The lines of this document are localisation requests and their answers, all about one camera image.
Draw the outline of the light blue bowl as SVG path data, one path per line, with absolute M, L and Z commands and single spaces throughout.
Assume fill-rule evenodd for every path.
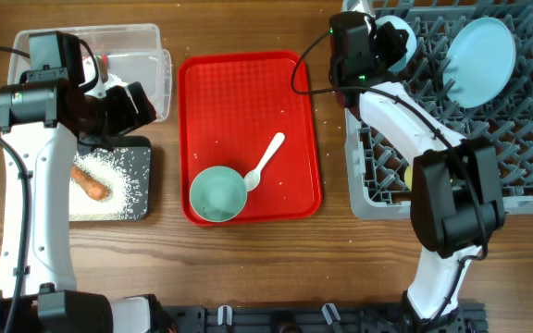
M 374 52 L 391 73 L 402 71 L 415 53 L 416 36 L 401 18 L 385 16 L 375 20 Z

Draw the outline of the orange carrot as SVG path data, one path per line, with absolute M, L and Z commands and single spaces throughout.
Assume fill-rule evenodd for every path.
M 104 184 L 92 178 L 76 165 L 72 166 L 70 176 L 86 195 L 95 201 L 103 201 L 110 195 L 109 189 Z

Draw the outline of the light blue plate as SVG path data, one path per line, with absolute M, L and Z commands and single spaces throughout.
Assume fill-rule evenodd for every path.
M 448 98 L 462 108 L 474 108 L 492 100 L 512 76 L 516 45 L 510 30 L 496 18 L 478 18 L 454 38 L 443 70 L 445 84 L 453 86 Z

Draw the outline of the yellow plastic cup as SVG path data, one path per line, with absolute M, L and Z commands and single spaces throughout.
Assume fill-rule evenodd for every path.
M 408 166 L 405 169 L 403 176 L 406 187 L 411 190 L 413 184 L 413 168 L 411 166 Z

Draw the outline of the green bowl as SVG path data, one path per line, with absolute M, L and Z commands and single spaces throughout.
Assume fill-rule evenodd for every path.
M 227 166 L 211 166 L 203 170 L 189 189 L 192 210 L 211 223 L 236 217 L 246 205 L 247 197 L 242 176 Z

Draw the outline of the white plastic spoon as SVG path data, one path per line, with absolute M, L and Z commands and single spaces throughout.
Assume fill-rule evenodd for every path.
M 253 191 L 258 187 L 264 167 L 267 165 L 269 160 L 274 156 L 274 154 L 277 152 L 279 147 L 284 143 L 284 141 L 285 141 L 285 134 L 282 132 L 276 133 L 273 136 L 268 147 L 266 148 L 265 152 L 263 153 L 257 166 L 251 171 L 249 171 L 244 176 L 243 180 L 244 180 L 246 190 L 248 192 Z

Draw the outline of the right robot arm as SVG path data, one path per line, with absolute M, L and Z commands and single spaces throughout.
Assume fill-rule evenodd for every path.
M 377 130 L 411 168 L 410 220 L 422 245 L 415 279 L 403 293 L 400 329 L 429 332 L 453 323 L 458 292 L 484 260 L 505 220 L 496 150 L 441 124 L 391 67 L 409 58 L 411 28 L 395 16 L 344 11 L 329 20 L 329 80 L 346 111 Z

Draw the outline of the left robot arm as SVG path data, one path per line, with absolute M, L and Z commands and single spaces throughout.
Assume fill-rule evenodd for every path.
M 61 31 L 29 38 L 29 70 L 0 90 L 0 146 L 6 162 L 0 255 L 0 332 L 172 332 L 152 294 L 110 301 L 79 291 L 68 243 L 69 183 L 79 146 L 108 149 L 110 139 L 153 122 L 142 85 L 100 96 L 87 78 L 89 45 Z

